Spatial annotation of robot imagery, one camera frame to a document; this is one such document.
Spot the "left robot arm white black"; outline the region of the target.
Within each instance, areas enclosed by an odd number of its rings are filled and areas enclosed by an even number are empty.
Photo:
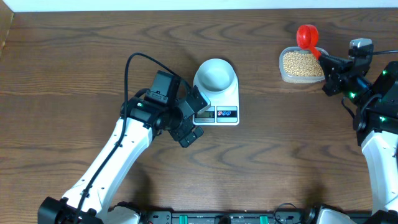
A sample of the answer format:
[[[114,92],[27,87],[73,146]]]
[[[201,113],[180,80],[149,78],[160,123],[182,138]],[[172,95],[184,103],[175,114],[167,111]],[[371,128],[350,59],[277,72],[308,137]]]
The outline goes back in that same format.
[[[158,71],[150,88],[126,98],[110,139],[80,180],[60,200],[42,202],[38,223],[104,223],[126,174],[154,138],[168,131],[188,147],[203,135],[191,117],[209,107],[197,86]]]

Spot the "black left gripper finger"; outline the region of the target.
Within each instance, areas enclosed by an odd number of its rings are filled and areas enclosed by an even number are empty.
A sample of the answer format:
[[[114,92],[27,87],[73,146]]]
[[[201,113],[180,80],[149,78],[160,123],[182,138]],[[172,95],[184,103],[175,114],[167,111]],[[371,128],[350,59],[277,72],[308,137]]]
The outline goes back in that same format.
[[[180,143],[180,145],[181,145],[183,148],[187,148],[187,147],[189,147],[193,142],[195,142],[195,140],[196,140],[196,136],[195,136],[195,135],[188,135],[187,137],[181,139],[181,140],[179,141],[179,143]]]
[[[196,140],[196,139],[200,138],[203,134],[204,134],[204,131],[202,130],[202,128],[200,126],[195,126],[194,128],[192,128],[191,130],[189,130],[187,132],[184,139],[185,140]]]

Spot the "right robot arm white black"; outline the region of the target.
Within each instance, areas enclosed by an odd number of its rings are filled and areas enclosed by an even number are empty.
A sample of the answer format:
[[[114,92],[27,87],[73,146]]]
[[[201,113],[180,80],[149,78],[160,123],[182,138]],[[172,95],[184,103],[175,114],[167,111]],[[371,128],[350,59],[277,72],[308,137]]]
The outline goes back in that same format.
[[[323,91],[342,93],[351,112],[358,145],[365,156],[373,198],[368,223],[397,223],[397,62],[389,62],[374,83],[365,74],[371,58],[354,60],[321,55]]]

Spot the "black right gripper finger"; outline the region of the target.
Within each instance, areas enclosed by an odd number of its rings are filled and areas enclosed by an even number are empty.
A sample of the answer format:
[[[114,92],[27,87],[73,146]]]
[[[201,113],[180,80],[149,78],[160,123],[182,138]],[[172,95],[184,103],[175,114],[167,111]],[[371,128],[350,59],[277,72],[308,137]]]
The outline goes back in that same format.
[[[338,63],[321,63],[320,65],[325,76],[325,86],[340,86],[342,65]]]
[[[327,54],[321,54],[318,61],[324,70],[346,70],[353,66],[352,60]]]

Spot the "red measuring scoop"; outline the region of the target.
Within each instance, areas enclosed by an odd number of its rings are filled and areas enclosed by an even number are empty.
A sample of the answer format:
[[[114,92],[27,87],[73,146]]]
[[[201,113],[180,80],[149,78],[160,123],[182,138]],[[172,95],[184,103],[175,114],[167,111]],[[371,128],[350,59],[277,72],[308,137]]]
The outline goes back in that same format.
[[[318,30],[311,24],[304,24],[298,28],[296,34],[297,45],[304,50],[309,50],[313,56],[318,60],[321,56],[320,51],[316,48],[318,44]]]

